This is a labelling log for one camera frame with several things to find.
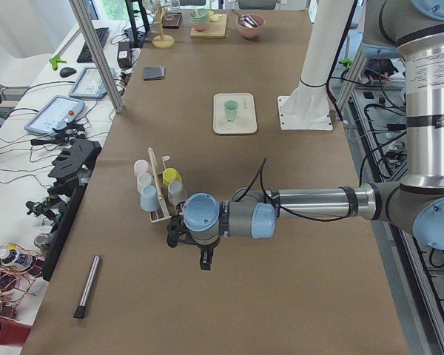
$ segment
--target green clamp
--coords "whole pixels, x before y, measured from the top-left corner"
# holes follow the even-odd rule
[[[59,58],[59,55],[55,55],[50,59],[51,67],[53,67],[53,70],[56,71],[58,69],[58,63],[67,63],[66,61],[63,61],[61,58]]]
[[[342,64],[346,69],[349,69],[352,66],[352,61],[350,59],[343,59],[339,61],[339,64]]]

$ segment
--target green cup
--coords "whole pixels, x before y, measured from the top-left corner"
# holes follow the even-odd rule
[[[225,110],[225,119],[228,122],[232,122],[237,118],[238,103],[237,101],[229,100],[223,103],[223,109]]]

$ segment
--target white tray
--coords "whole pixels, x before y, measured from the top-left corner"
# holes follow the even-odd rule
[[[238,103],[237,118],[228,122],[225,119],[223,104],[233,100]],[[249,135],[257,132],[257,115],[253,95],[249,93],[227,93],[214,95],[214,132],[218,135]]]

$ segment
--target yellow cup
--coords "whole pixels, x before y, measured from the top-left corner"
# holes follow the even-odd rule
[[[181,176],[178,173],[178,170],[174,168],[167,168],[163,172],[163,184],[168,187],[168,185],[172,181],[180,181],[182,182],[183,179],[181,179]]]

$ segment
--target red cup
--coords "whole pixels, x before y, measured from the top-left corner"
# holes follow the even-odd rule
[[[22,346],[31,326],[0,318],[0,345]]]

